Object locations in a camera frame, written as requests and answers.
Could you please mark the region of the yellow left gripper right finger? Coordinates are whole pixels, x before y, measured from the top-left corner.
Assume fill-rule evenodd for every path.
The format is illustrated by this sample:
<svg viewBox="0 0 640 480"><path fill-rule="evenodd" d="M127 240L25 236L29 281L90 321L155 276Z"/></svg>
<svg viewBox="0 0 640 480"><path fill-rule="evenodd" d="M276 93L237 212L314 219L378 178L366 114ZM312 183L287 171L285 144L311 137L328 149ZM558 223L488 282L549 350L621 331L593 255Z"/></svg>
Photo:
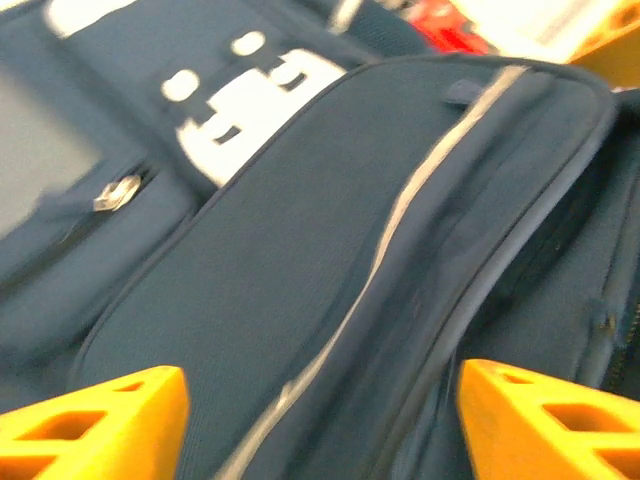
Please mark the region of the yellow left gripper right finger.
<svg viewBox="0 0 640 480"><path fill-rule="evenodd" d="M639 404L538 372L463 363L459 417L477 479L636 479Z"/></svg>

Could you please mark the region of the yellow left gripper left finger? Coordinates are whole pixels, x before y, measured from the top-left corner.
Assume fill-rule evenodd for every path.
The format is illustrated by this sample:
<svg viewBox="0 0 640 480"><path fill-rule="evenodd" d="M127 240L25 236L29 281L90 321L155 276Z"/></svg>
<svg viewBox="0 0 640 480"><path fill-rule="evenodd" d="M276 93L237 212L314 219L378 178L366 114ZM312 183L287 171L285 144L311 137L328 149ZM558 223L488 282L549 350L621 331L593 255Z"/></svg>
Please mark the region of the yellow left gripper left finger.
<svg viewBox="0 0 640 480"><path fill-rule="evenodd" d="M156 366L1 417L4 479L171 479L189 415L183 371Z"/></svg>

